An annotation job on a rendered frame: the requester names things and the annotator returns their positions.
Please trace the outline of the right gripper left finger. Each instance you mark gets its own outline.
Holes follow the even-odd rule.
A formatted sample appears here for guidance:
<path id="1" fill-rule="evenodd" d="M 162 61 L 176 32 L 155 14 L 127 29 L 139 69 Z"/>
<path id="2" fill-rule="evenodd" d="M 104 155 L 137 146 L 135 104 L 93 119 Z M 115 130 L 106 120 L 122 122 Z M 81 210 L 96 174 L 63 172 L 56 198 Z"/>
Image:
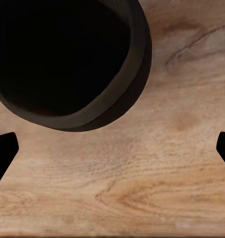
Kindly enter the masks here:
<path id="1" fill-rule="evenodd" d="M 0 135 L 0 180 L 18 151 L 18 140 L 14 132 Z"/>

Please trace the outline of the cauldron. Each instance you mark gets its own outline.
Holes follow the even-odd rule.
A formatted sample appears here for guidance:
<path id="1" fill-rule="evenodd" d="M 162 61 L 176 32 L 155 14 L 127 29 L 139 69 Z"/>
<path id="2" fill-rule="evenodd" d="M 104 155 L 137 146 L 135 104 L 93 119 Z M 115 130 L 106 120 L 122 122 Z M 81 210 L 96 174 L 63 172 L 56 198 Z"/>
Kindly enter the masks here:
<path id="1" fill-rule="evenodd" d="M 0 0 L 0 102 L 22 119 L 105 127 L 138 100 L 151 64 L 139 0 Z"/>

